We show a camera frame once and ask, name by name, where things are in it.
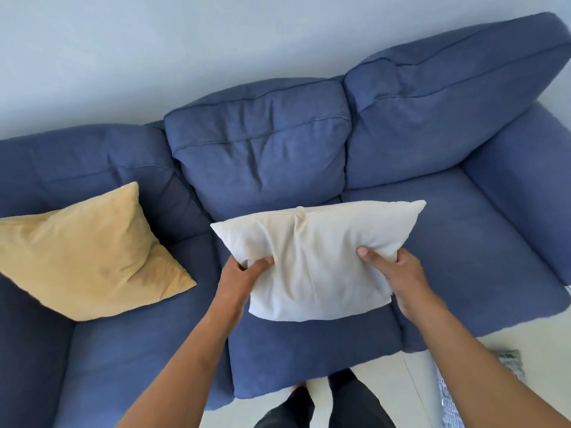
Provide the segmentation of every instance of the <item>hand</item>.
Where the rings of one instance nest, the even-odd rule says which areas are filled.
[[[420,260],[406,249],[399,249],[396,263],[387,261],[365,246],[359,247],[357,254],[387,278],[400,310],[413,323],[420,320],[426,309],[447,309],[446,303],[428,285]]]
[[[244,306],[256,280],[273,265],[274,258],[269,256],[257,260],[244,270],[231,255],[222,269],[218,290],[209,311],[215,312],[215,318],[225,318],[231,331],[244,315]]]

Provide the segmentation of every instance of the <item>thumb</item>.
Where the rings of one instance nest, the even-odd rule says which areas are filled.
[[[375,269],[385,275],[386,278],[389,278],[389,276],[393,274],[393,268],[395,266],[390,261],[382,258],[382,256],[377,254],[371,248],[360,246],[357,248],[357,254],[363,259],[363,261],[372,265]]]
[[[274,265],[274,257],[269,256],[264,259],[257,260],[253,265],[246,269],[246,273],[248,276],[253,278],[256,281],[262,273],[268,270],[271,266]]]

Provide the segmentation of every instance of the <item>person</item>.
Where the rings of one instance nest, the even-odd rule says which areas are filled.
[[[571,422],[518,381],[452,315],[428,285],[420,261],[404,249],[396,263],[360,247],[361,259],[383,273],[403,314],[422,334],[467,428],[571,428]],[[256,279],[272,257],[244,270],[230,257],[210,308],[152,384],[127,410],[118,428],[198,428],[226,338],[239,323]],[[330,428],[395,425],[379,400],[350,370],[329,377]],[[270,410],[256,428],[307,428],[313,414],[307,388]]]

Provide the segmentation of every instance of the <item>yellow pillow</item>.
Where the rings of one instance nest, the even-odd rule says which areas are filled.
[[[196,285],[153,235],[136,182],[62,210],[0,219],[0,272],[75,321]]]

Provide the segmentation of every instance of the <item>leg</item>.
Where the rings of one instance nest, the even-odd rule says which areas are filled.
[[[377,397],[350,369],[329,376],[333,394],[330,428],[395,428]]]
[[[314,410],[310,393],[301,386],[286,402],[266,413],[254,428],[310,428]]]

